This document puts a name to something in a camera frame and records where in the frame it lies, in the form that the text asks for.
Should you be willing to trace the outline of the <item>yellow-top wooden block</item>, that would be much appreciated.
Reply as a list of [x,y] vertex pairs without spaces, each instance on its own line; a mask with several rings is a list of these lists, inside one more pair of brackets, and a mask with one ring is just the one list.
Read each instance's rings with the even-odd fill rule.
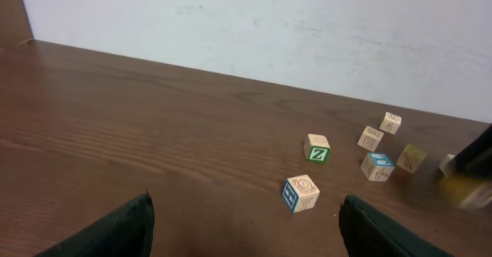
[[396,165],[414,174],[426,157],[427,153],[423,149],[416,145],[408,144],[397,158]]

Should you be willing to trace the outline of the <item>blue-side snail block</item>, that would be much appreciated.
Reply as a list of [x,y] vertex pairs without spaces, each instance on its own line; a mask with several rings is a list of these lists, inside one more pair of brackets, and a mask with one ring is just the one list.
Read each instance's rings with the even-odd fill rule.
[[291,212],[295,213],[312,209],[320,189],[308,175],[299,175],[286,179],[281,195]]

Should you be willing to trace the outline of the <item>far plain wooden block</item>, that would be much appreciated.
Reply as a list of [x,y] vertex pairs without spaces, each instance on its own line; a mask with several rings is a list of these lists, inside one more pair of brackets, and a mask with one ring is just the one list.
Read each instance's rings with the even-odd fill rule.
[[402,118],[399,115],[386,112],[379,129],[394,135],[401,126],[401,123]]

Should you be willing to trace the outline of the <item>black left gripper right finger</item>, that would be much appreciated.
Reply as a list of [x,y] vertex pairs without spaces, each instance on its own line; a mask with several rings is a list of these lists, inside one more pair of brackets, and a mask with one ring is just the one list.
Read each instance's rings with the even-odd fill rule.
[[449,256],[356,195],[345,197],[338,225],[350,256]]

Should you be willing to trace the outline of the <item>green Z block left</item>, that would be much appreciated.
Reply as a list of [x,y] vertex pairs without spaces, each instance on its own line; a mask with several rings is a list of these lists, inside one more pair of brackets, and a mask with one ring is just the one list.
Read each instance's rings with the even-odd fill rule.
[[309,162],[325,163],[330,155],[331,147],[324,135],[310,133],[304,141],[303,150]]

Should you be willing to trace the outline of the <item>plain wooden picture block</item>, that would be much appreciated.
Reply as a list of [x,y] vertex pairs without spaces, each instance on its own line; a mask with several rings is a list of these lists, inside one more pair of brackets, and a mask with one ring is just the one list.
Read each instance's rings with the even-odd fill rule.
[[370,152],[375,152],[384,133],[373,127],[367,126],[361,134],[357,144]]

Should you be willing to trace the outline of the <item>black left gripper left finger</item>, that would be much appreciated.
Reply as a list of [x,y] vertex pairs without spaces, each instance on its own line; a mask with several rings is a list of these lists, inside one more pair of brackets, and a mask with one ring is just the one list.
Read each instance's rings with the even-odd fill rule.
[[149,257],[154,226],[155,211],[146,192],[39,255]]

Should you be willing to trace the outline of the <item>green N wooden block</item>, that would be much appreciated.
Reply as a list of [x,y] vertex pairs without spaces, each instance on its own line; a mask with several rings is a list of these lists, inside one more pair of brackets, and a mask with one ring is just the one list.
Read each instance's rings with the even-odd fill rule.
[[455,155],[447,154],[439,164],[439,170],[444,177],[450,177],[456,170]]

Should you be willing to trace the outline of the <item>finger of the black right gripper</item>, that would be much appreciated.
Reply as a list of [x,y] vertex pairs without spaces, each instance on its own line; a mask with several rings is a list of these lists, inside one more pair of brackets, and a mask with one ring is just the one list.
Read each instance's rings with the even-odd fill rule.
[[491,178],[491,125],[454,158],[456,171],[482,179]]

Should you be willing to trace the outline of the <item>soccer ball yellow-top block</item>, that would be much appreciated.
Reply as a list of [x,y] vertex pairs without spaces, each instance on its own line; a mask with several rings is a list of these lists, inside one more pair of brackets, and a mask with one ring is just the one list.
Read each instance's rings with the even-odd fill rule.
[[463,175],[443,177],[438,187],[442,196],[460,209],[480,209],[491,203],[491,182]]

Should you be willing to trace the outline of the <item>blue-top umbrella block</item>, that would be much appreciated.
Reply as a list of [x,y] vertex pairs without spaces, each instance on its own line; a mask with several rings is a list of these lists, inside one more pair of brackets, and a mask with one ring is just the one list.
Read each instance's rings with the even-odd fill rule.
[[361,171],[372,182],[386,182],[393,170],[393,162],[384,153],[369,152],[361,163]]

